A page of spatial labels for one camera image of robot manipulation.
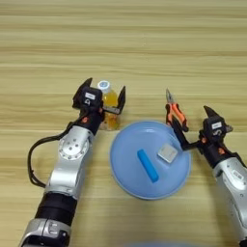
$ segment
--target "light blue plate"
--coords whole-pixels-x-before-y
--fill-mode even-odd
[[[157,156],[164,144],[178,150],[178,156],[169,164]],[[152,182],[137,156],[143,149],[159,175]],[[191,156],[182,151],[172,128],[158,122],[133,123],[115,138],[111,151],[112,173],[122,189],[146,200],[157,200],[176,193],[185,184],[190,173]]]

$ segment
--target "blue foam block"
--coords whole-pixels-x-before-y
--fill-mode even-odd
[[[152,182],[158,181],[158,173],[155,171],[151,161],[149,160],[148,156],[146,155],[144,150],[137,151],[137,156],[140,159],[143,167],[145,168],[148,176],[150,177]]]

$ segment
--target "white label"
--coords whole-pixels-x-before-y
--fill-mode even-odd
[[[218,127],[222,127],[222,123],[221,123],[221,122],[214,123],[214,124],[212,125],[212,129],[215,129],[215,128],[218,128]]]
[[[92,94],[89,94],[89,93],[86,93],[85,96],[89,99],[92,99],[92,100],[95,100],[96,99],[96,96],[95,95],[92,95]]]
[[[233,175],[240,180],[243,180],[243,175],[241,175],[238,171],[233,170]]]

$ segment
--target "wooden table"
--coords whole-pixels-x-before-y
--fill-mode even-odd
[[[0,242],[16,246],[42,189],[30,184],[31,145],[77,117],[71,99],[88,77],[127,87],[122,127],[165,120],[169,87],[197,139],[209,105],[232,124],[226,143],[247,160],[247,3],[221,0],[0,0]],[[237,246],[211,169],[193,151],[186,185],[166,200],[127,195],[111,176],[117,132],[99,132],[70,246],[183,241]],[[46,180],[57,143],[37,149]]]

